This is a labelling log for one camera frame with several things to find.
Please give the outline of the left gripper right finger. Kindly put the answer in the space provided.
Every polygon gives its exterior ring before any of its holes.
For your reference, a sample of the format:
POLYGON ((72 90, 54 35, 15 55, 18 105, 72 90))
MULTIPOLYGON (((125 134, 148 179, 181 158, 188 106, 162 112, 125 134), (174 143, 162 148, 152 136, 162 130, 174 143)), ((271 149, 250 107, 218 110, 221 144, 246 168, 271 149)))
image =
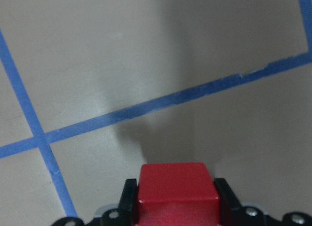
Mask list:
POLYGON ((220 223, 222 226, 237 226, 242 204, 224 178, 215 178, 214 185, 220 199, 220 223))

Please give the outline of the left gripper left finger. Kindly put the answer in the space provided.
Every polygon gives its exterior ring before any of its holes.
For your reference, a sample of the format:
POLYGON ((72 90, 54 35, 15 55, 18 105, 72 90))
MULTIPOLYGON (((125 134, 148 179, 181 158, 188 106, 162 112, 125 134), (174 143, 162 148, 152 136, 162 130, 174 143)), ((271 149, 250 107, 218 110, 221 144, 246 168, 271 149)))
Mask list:
POLYGON ((137 224, 137 180, 127 179, 118 203, 118 219, 122 226, 135 226, 137 224))

